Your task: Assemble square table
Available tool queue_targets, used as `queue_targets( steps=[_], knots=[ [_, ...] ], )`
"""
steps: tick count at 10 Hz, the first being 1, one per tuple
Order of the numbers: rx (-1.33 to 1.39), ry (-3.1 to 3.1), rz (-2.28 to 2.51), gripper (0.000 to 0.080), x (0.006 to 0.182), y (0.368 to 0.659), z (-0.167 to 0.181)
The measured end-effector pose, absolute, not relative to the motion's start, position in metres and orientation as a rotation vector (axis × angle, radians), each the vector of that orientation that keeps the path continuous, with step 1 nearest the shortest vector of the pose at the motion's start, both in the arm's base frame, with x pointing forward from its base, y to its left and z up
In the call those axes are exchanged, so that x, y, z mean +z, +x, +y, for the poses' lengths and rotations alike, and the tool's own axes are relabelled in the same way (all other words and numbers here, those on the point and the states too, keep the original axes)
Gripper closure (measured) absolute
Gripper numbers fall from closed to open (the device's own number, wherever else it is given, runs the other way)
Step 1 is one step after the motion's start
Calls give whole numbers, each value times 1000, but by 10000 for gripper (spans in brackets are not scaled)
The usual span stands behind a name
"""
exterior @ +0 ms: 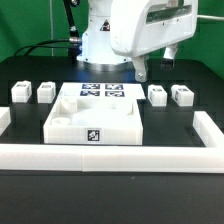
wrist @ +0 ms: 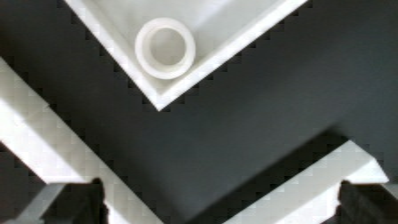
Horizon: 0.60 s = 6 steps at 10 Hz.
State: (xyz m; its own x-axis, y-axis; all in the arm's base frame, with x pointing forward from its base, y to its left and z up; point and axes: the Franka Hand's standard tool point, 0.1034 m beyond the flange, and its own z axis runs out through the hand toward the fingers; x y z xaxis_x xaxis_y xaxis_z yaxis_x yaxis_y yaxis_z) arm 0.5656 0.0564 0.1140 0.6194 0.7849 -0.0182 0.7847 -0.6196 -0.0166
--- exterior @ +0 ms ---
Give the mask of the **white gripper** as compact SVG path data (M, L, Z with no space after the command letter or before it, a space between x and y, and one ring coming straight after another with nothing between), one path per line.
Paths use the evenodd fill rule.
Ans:
M160 67L172 70L178 51L175 43L194 35L197 11L198 0L177 0L177 4L171 0L113 0L111 47L116 54L133 58L135 79L146 82L148 57L140 55L167 46Z

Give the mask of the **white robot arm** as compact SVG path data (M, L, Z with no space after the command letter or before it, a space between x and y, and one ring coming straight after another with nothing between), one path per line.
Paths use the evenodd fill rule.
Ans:
M132 66L148 76L148 54L163 48L163 70L174 67L178 44L196 30L198 0L88 0L88 27L78 62L92 70Z

